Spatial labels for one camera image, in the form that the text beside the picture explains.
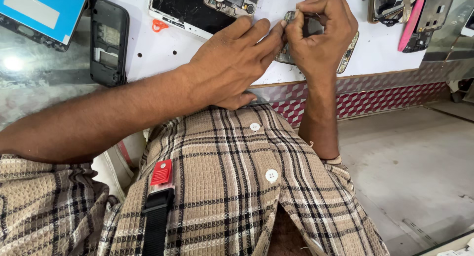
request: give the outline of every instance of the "phone screen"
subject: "phone screen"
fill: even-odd
[[[153,0],[152,7],[211,34],[226,28],[236,20],[207,7],[204,0]]]

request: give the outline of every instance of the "fingernail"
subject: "fingernail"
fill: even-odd
[[[281,20],[280,24],[283,28],[286,28],[286,25],[288,24],[288,22],[286,22],[286,20]]]

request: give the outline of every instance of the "hand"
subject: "hand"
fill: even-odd
[[[315,84],[314,77],[335,79],[337,67],[357,33],[358,23],[346,0],[306,0],[296,4],[295,20],[286,27],[290,53],[298,68]],[[317,13],[324,34],[303,37],[304,12]]]
[[[281,39],[286,22],[270,28],[267,19],[252,26],[250,17],[239,17],[233,24],[212,36],[188,64],[193,92],[207,105],[235,110],[256,98],[243,93],[259,79],[283,47]]]

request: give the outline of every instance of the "black strap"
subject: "black strap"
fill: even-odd
[[[143,256],[163,255],[168,211],[173,204],[174,198],[174,189],[168,188],[159,192],[153,192],[146,199],[145,209],[142,211],[146,215]]]

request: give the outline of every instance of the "man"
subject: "man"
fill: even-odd
[[[303,38],[303,12],[321,15],[323,35]],[[0,254],[388,255],[337,147],[336,68],[355,17],[346,0],[306,0],[293,23],[277,23],[261,40],[269,26],[240,17],[186,65],[0,132]],[[238,109],[256,97],[244,91],[282,48],[284,32],[308,81],[299,136],[267,105]],[[120,204],[92,180],[90,162],[153,126]],[[152,222],[147,199],[152,171],[167,159],[175,200],[158,242],[150,233],[164,225]]]

